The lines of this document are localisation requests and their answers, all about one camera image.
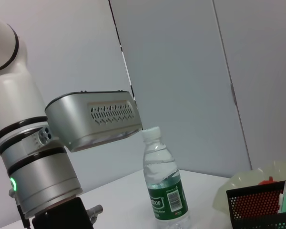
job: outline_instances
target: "green bottle label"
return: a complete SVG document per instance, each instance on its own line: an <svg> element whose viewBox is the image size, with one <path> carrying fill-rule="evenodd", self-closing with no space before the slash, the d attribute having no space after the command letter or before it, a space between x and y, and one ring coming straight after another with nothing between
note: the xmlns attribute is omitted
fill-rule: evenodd
<svg viewBox="0 0 286 229"><path fill-rule="evenodd" d="M175 219L183 216L188 211L181 180L162 189L149 188L148 192L157 219Z"/></svg>

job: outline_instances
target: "black ring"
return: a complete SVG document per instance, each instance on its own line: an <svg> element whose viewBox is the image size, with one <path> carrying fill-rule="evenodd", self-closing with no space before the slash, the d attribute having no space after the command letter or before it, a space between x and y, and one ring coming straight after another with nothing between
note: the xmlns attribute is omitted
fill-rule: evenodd
<svg viewBox="0 0 286 229"><path fill-rule="evenodd" d="M34 118L28 118L22 121L19 121L17 123L14 123L12 125L9 125L2 130L0 130L0 138L3 136L7 135L8 133L17 130L20 127L30 125L33 123L41 123L41 122L46 122L48 120L47 116L41 116L41 117L34 117Z"/></svg>
<svg viewBox="0 0 286 229"><path fill-rule="evenodd" d="M3 154L3 152L5 150L7 150L8 148L10 148L13 144L16 144L17 142L21 141L22 139L34 134L35 132L39 131L41 128L37 128L37 129L33 129L33 130L29 130L27 132L24 132L22 134L16 135L14 137L12 137L11 139L7 140L6 142L4 142L2 145L0 145L0 155Z"/></svg>
<svg viewBox="0 0 286 229"><path fill-rule="evenodd" d="M19 49L19 39L18 39L18 36L17 36L16 32L14 30L13 30L13 32L15 34L15 49L14 49L14 52L13 52L12 56L10 57L10 59L4 65L2 65L0 67L0 70L5 69L7 66L9 66L10 63L12 63L14 61L14 59L16 58L16 56L17 56L18 49Z"/></svg>
<svg viewBox="0 0 286 229"><path fill-rule="evenodd" d="M44 151L41 151L37 154L34 154L32 156L29 156L29 157L26 157L25 159L17 162L16 164L12 165L9 169L8 169L8 175L9 177L14 173L16 172L18 169L21 169L22 167L34 162L34 161L37 161L41 158L44 158L46 156L51 156L51 155L54 155L54 154L61 154L61 153L64 153L66 154L66 150L63 148L63 147L58 147L58 148L53 148L53 149L48 149L48 150L44 150Z"/></svg>

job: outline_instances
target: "green indicator light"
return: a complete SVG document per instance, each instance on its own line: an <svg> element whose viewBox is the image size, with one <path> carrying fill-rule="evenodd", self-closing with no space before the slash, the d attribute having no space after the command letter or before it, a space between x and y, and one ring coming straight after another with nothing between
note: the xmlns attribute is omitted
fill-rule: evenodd
<svg viewBox="0 0 286 229"><path fill-rule="evenodd" d="M14 180L14 178L10 178L10 182L11 185L13 186L14 191L17 191L17 185L16 185L16 181Z"/></svg>

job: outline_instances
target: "barcode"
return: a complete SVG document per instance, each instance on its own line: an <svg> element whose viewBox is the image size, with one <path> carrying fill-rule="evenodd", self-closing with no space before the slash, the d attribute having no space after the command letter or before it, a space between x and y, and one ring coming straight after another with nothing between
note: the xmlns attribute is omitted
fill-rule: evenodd
<svg viewBox="0 0 286 229"><path fill-rule="evenodd" d="M170 203L171 211L177 211L182 208L182 203L180 200L179 191L176 190L174 192L167 194L168 202Z"/></svg>

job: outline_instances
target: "white bottle cap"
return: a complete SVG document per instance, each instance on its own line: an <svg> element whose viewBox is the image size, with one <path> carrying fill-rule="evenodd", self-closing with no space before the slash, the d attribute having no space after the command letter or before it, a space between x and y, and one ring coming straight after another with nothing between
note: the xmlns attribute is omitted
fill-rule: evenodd
<svg viewBox="0 0 286 229"><path fill-rule="evenodd" d="M143 140L145 142L153 141L161 137L160 127L156 126L142 131Z"/></svg>

